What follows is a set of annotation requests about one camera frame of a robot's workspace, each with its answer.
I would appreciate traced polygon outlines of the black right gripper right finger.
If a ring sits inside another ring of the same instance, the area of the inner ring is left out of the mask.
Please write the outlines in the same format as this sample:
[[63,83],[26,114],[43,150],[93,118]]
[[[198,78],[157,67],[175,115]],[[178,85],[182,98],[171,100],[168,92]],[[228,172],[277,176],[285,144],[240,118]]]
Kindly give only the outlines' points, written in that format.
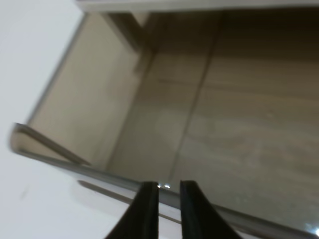
[[184,239],[239,239],[217,213],[195,181],[180,182],[180,210]]

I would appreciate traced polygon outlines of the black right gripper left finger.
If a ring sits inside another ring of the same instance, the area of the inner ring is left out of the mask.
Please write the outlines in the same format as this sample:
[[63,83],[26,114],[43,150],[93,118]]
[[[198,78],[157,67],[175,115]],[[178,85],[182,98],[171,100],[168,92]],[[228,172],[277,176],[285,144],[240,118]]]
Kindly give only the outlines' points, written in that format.
[[159,235],[159,188],[144,182],[106,239],[157,239]]

